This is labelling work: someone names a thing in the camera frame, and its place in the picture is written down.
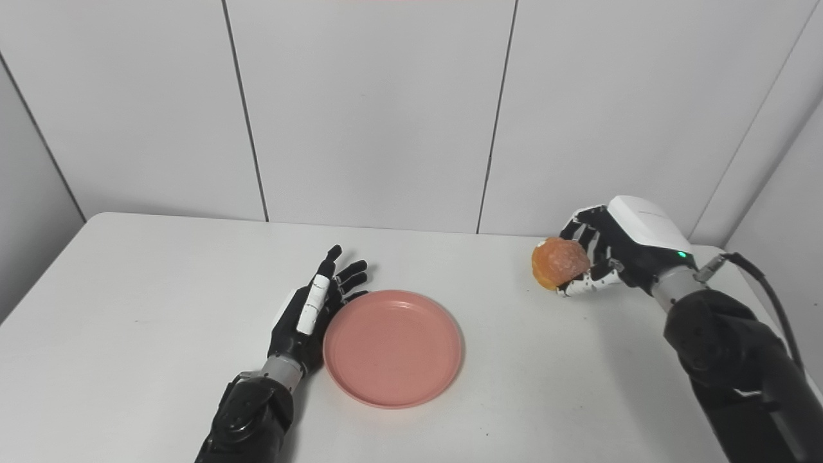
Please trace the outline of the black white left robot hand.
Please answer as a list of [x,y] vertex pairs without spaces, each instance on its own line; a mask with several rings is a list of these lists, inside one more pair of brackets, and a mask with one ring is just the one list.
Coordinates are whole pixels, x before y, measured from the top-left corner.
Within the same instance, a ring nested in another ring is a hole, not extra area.
[[341,255],[339,245],[327,252],[309,283],[291,297],[271,331],[267,356],[296,364],[301,376],[321,367],[323,341],[333,318],[342,307],[368,293],[361,288],[368,280],[367,261],[358,260],[338,270]]

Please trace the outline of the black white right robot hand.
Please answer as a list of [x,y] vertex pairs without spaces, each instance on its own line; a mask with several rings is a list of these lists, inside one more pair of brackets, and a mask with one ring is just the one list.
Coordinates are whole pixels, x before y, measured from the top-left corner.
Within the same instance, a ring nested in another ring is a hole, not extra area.
[[631,195],[577,210],[559,232],[576,241],[592,263],[569,282],[559,284],[563,297],[593,293],[615,284],[651,293],[672,269],[698,269],[691,244],[655,203]]

